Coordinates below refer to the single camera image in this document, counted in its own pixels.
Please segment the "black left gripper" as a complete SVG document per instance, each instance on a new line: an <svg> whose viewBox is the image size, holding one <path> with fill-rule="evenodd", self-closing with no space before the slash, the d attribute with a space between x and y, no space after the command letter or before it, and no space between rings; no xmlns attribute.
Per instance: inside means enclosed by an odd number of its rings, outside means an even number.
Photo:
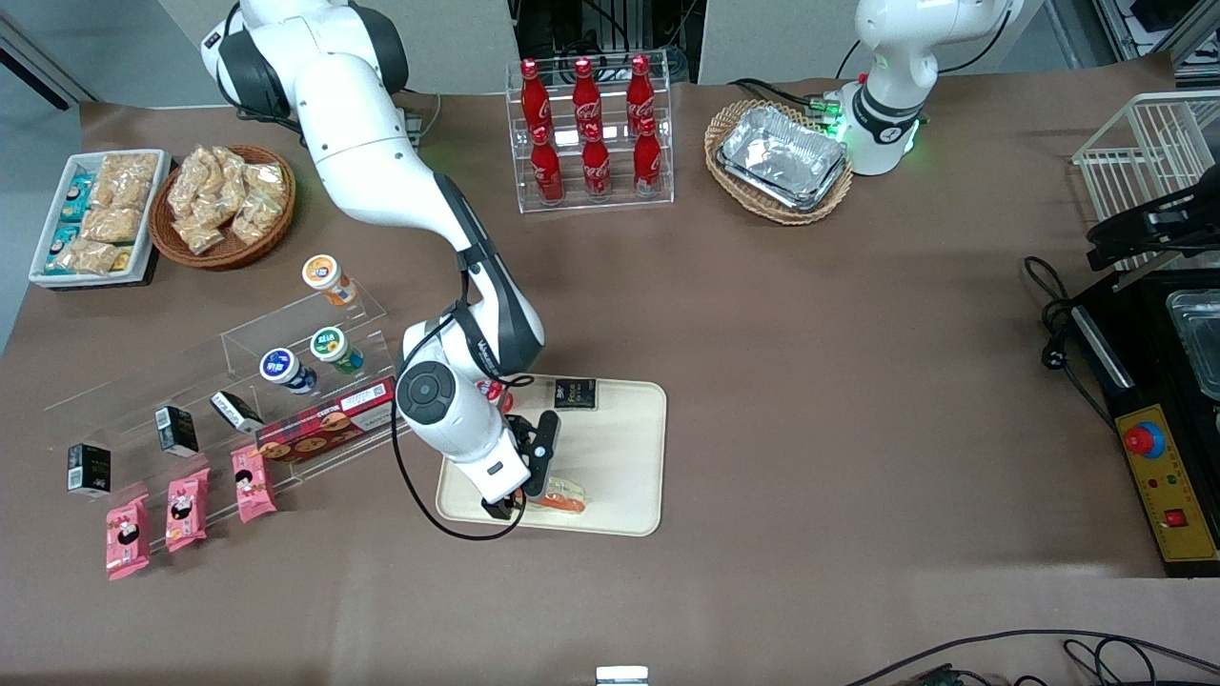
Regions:
<svg viewBox="0 0 1220 686"><path fill-rule="evenodd" d="M1089 269L1132 271L1181 253L1218 251L1218 188L1190 188L1146 212L1116 212L1088 231Z"/></svg>

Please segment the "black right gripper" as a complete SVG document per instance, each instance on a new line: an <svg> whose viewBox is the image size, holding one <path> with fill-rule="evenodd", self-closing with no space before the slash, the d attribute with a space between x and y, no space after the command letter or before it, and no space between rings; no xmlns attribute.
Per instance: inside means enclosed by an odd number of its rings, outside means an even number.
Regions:
<svg viewBox="0 0 1220 686"><path fill-rule="evenodd" d="M527 417L512 414L506 415L506 420L512 431L518 455L522 457L529 470L529 477L521 487L523 493L512 492L497 502L479 500L483 511L501 521L521 518L526 500L528 503L545 500L551 461L555 457L555 443L558 443L561 426L560 416L555 410L540 413L537 424L531 424Z"/></svg>

